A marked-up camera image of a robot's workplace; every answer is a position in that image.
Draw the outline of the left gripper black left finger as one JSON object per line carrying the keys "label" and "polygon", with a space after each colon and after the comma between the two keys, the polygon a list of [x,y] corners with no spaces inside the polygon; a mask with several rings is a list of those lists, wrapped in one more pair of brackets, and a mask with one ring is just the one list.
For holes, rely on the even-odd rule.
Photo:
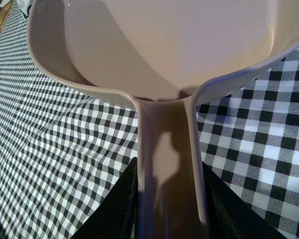
{"label": "left gripper black left finger", "polygon": [[134,157],[97,210],[73,239],[129,239],[138,194],[137,158]]}

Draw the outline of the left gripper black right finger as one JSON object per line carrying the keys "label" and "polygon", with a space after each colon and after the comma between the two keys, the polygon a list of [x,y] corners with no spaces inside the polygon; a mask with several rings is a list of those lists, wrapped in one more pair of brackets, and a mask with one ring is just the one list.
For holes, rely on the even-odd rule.
{"label": "left gripper black right finger", "polygon": [[202,164],[213,239],[284,239],[205,163]]}

